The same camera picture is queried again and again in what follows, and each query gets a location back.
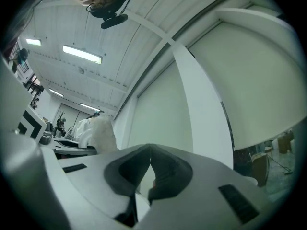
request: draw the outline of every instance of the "floor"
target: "floor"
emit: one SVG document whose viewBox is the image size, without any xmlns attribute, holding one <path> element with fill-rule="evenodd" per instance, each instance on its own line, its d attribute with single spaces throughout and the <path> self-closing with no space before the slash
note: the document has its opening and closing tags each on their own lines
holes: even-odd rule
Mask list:
<svg viewBox="0 0 307 230">
<path fill-rule="evenodd" d="M 282 154 L 278 150 L 272 150 L 268 153 L 268 156 L 273 158 L 276 162 L 284 167 L 294 171 L 295 155 L 293 153 Z M 282 168 L 279 164 L 269 158 L 270 168 L 267 183 L 262 189 L 268 195 L 272 202 L 286 196 L 290 191 L 293 175 L 285 174 L 286 169 Z"/>
</svg>

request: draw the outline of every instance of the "equipment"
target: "equipment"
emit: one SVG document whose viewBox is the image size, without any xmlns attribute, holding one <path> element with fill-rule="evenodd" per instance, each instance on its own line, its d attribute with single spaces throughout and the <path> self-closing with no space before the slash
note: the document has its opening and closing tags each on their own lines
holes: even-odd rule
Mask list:
<svg viewBox="0 0 307 230">
<path fill-rule="evenodd" d="M 3 175 L 45 229 L 248 229 L 271 205 L 224 164 L 162 145 L 57 160 L 28 137 L 2 133 L 0 147 Z M 156 186 L 138 223 L 135 191 L 150 165 Z"/>
<path fill-rule="evenodd" d="M 123 12 L 131 0 L 128 0 L 124 9 L 119 13 L 119 15 L 116 14 L 125 1 L 127 0 L 104 0 L 103 4 L 90 4 L 86 10 L 96 18 L 103 18 L 104 22 L 101 24 L 101 28 L 107 29 L 114 25 L 121 24 L 128 19 L 128 15 L 123 14 Z"/>
</svg>

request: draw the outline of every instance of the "fluorescent light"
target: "fluorescent light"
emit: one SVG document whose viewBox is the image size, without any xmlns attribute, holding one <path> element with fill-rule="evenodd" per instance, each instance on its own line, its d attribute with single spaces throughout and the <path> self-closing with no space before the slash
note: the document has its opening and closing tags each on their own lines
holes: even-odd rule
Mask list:
<svg viewBox="0 0 307 230">
<path fill-rule="evenodd" d="M 52 90 L 52 89 L 50 89 L 50 91 L 53 92 L 53 93 L 55 93 L 55 94 L 57 94 L 57 95 L 59 95 L 60 97 L 64 97 L 64 95 L 62 95 L 62 94 L 60 94 L 60 93 L 58 93 L 58 92 L 56 92 L 56 91 L 54 91 L 54 90 Z"/>
<path fill-rule="evenodd" d="M 41 46 L 42 42 L 40 40 L 35 40 L 35 39 L 26 39 L 28 44 L 33 44 L 33 45 L 38 45 Z"/>
<path fill-rule="evenodd" d="M 101 57 L 95 56 L 95 55 L 87 53 L 85 51 L 82 51 L 82 50 L 79 50 L 79 49 L 76 49 L 76 48 L 73 48 L 73 47 L 70 47 L 70 46 L 66 46 L 66 45 L 63 46 L 63 51 L 65 53 L 68 53 L 68 54 L 71 54 L 71 55 L 74 55 L 74 56 L 79 56 L 81 58 L 90 60 L 90 61 L 95 62 L 97 64 L 101 64 L 101 59 L 102 59 Z"/>
<path fill-rule="evenodd" d="M 91 106 L 89 106 L 89 105 L 85 105 L 85 104 L 82 104 L 82 103 L 80 103 L 80 105 L 81 106 L 84 106 L 84 107 L 87 107 L 87 108 L 90 108 L 90 109 L 92 109 L 92 110 L 94 110 L 94 111 L 100 111 L 99 109 L 97 109 L 97 108 L 94 108 L 94 107 L 91 107 Z"/>
</svg>

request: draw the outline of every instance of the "white fluffy object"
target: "white fluffy object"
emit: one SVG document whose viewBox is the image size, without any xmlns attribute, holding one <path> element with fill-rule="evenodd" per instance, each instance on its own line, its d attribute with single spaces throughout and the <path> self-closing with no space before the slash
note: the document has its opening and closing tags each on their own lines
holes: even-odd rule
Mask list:
<svg viewBox="0 0 307 230">
<path fill-rule="evenodd" d="M 100 115 L 92 118 L 89 128 L 93 129 L 89 145 L 95 147 L 98 154 L 117 151 L 115 135 L 109 116 Z"/>
</svg>

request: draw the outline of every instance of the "ceiling beam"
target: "ceiling beam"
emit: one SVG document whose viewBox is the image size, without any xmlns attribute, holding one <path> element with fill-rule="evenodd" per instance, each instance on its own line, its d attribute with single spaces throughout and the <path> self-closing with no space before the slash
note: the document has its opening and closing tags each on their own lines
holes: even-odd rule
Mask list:
<svg viewBox="0 0 307 230">
<path fill-rule="evenodd" d="M 106 79 L 104 77 L 98 76 L 97 74 L 89 72 L 89 71 L 87 71 L 85 69 L 84 69 L 85 70 L 84 74 L 81 74 L 79 72 L 79 67 L 78 66 L 73 66 L 73 65 L 64 63 L 63 61 L 58 61 L 56 59 L 40 55 L 40 54 L 38 54 L 36 52 L 33 52 L 33 53 L 35 54 L 35 59 L 39 59 L 39 60 L 43 61 L 44 63 L 51 64 L 51 65 L 55 66 L 56 68 L 58 68 L 60 70 L 73 71 L 73 72 L 78 73 L 81 76 L 88 77 L 88 78 L 93 79 L 93 80 L 95 80 L 97 82 L 106 84 L 108 87 L 116 89 L 116 90 L 118 90 L 118 91 L 120 91 L 122 93 L 126 93 L 127 92 L 127 87 L 122 86 L 119 83 L 116 83 L 116 82 L 113 82 L 113 81 L 111 81 L 109 79 Z"/>
<path fill-rule="evenodd" d="M 73 96 L 75 98 L 78 98 L 80 100 L 80 102 L 83 103 L 83 104 L 87 104 L 87 105 L 90 105 L 90 106 L 91 105 L 96 105 L 96 106 L 93 106 L 93 107 L 95 107 L 95 108 L 103 107 L 103 108 L 108 109 L 108 110 L 113 111 L 113 112 L 117 111 L 116 107 L 113 107 L 113 106 L 111 106 L 109 104 L 106 104 L 106 103 L 103 103 L 103 102 L 99 102 L 99 101 L 96 101 L 96 100 L 92 100 L 92 99 L 91 99 L 91 102 L 89 102 L 89 101 L 86 100 L 86 99 L 88 99 L 87 95 L 83 95 L 83 94 L 80 94 L 80 93 L 68 90 L 66 88 L 63 88 L 61 86 L 58 86 L 58 85 L 56 85 L 54 83 L 51 83 L 51 81 L 48 80 L 48 79 L 45 79 L 45 81 L 47 82 L 48 86 L 51 89 L 53 89 L 53 90 L 55 90 L 55 91 L 57 91 L 57 92 L 59 92 L 59 93 L 61 93 L 63 95 L 68 94 L 68 95 L 71 95 L 71 96 Z"/>
<path fill-rule="evenodd" d="M 52 1 L 52 2 L 45 2 L 38 5 L 37 9 L 48 8 L 53 6 L 71 6 L 71 5 L 79 5 L 79 3 L 75 2 L 74 0 L 62 0 L 62 1 Z M 159 26 L 155 25 L 154 23 L 150 22 L 149 20 L 141 17 L 140 15 L 129 11 L 128 9 L 125 10 L 125 14 L 128 15 L 129 19 L 141 24 L 142 26 L 146 27 L 150 31 L 156 33 L 159 37 L 167 41 L 170 45 L 174 45 L 175 41 L 170 37 L 165 31 L 163 31 Z"/>
</svg>

